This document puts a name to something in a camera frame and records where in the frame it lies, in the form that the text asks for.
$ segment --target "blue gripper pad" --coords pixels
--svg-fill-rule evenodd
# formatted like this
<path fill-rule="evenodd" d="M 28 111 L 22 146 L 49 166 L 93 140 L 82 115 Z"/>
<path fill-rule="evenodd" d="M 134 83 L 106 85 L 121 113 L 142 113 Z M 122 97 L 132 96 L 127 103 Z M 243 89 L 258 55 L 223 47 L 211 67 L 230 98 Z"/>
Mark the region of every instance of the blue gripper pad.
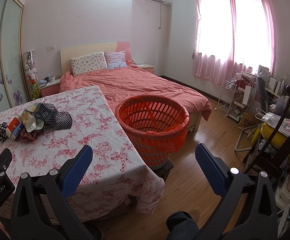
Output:
<path fill-rule="evenodd" d="M 229 168 L 222 159 L 214 157 L 203 143 L 196 146 L 195 158 L 214 193 L 224 198 L 227 194 Z"/>
<path fill-rule="evenodd" d="M 74 159 L 67 160 L 60 168 L 61 193 L 65 199 L 74 195 L 92 160 L 93 150 L 85 145 Z"/>

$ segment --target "paper bag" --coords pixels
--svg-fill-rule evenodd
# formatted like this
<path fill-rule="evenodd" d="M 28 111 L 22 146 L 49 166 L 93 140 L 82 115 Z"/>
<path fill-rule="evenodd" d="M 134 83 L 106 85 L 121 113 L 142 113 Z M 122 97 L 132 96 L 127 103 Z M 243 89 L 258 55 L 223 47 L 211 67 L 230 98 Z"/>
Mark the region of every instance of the paper bag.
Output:
<path fill-rule="evenodd" d="M 240 122 L 238 124 L 238 128 L 243 130 L 244 128 L 252 126 L 252 125 L 255 125 L 255 124 L 259 123 L 259 122 L 260 122 L 260 120 L 258 120 L 255 117 L 255 114 L 253 114 L 250 111 L 245 110 L 244 113 L 243 113 L 243 116 L 242 116 L 242 118 L 241 118 L 241 120 L 240 120 Z"/>
<path fill-rule="evenodd" d="M 244 97 L 243 97 L 243 104 L 246 106 L 252 106 L 255 95 L 256 95 L 256 89 L 250 86 L 246 86 Z"/>

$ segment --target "basket rim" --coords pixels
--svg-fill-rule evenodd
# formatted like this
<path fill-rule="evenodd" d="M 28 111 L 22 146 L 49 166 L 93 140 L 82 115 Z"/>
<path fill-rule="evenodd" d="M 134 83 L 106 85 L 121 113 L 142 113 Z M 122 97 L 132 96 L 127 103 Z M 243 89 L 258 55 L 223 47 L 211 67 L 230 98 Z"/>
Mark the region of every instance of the basket rim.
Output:
<path fill-rule="evenodd" d="M 136 130 L 136 129 L 130 127 L 129 125 L 126 125 L 119 117 L 119 109 L 121 108 L 121 106 L 126 101 L 128 101 L 132 98 L 148 97 L 148 96 L 161 97 L 161 98 L 168 99 L 168 100 L 171 100 L 171 101 L 179 104 L 181 106 L 181 108 L 184 109 L 185 115 L 186 115 L 185 120 L 181 124 L 181 127 L 169 130 L 167 132 L 160 132 L 159 135 L 156 135 L 156 134 L 148 134 L 147 132 L 142 132 L 142 131 L 139 131 L 139 130 Z M 132 96 L 132 97 L 126 98 L 125 100 L 123 100 L 122 102 L 120 102 L 117 105 L 117 107 L 115 109 L 115 117 L 118 120 L 120 126 L 123 128 L 124 131 L 126 129 L 126 130 L 128 130 L 129 134 L 136 136 L 136 137 L 139 137 L 141 139 L 147 139 L 147 140 L 164 140 L 164 139 L 174 138 L 175 136 L 178 136 L 179 134 L 181 134 L 184 131 L 184 129 L 187 128 L 187 126 L 189 124 L 189 113 L 188 113 L 187 109 L 180 102 L 178 102 L 170 97 L 161 96 L 161 95 L 151 95 L 151 94 L 142 94 L 142 95 L 137 95 L 137 96 Z"/>

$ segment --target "headboard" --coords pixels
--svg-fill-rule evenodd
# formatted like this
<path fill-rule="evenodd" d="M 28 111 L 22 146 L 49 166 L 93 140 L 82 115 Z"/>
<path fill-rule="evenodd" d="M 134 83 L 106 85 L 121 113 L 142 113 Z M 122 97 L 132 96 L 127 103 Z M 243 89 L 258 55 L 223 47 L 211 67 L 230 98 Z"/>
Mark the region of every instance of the headboard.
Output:
<path fill-rule="evenodd" d="M 63 74 L 69 70 L 72 70 L 72 58 L 82 57 L 101 51 L 119 52 L 123 50 L 126 51 L 126 60 L 130 60 L 131 55 L 129 41 L 95 43 L 61 49 L 60 58 L 62 62 Z"/>

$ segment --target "red floral pattern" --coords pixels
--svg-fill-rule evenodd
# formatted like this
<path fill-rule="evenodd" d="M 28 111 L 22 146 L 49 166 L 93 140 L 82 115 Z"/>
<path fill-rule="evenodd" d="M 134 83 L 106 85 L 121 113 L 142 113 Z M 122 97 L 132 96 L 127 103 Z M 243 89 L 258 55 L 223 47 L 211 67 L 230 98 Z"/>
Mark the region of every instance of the red floral pattern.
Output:
<path fill-rule="evenodd" d="M 68 111 L 73 118 L 72 128 L 58 131 L 46 128 L 32 143 L 10 139 L 0 142 L 0 153 L 5 148 L 11 150 L 12 162 L 6 172 L 14 185 L 23 172 L 39 176 L 53 168 L 60 169 L 88 144 L 93 149 L 93 161 L 75 194 L 67 199 L 78 217 L 82 221 L 99 218 L 128 194 L 140 197 L 138 212 L 153 212 L 163 193 L 164 182 L 139 157 L 97 86 L 56 94 L 37 102 L 53 103 L 59 111 Z M 0 123 L 9 123 L 15 114 L 31 104 L 0 113 Z M 13 195 L 0 208 L 1 216 L 10 217 L 12 200 Z M 51 221 L 56 222 L 49 202 L 45 203 Z"/>

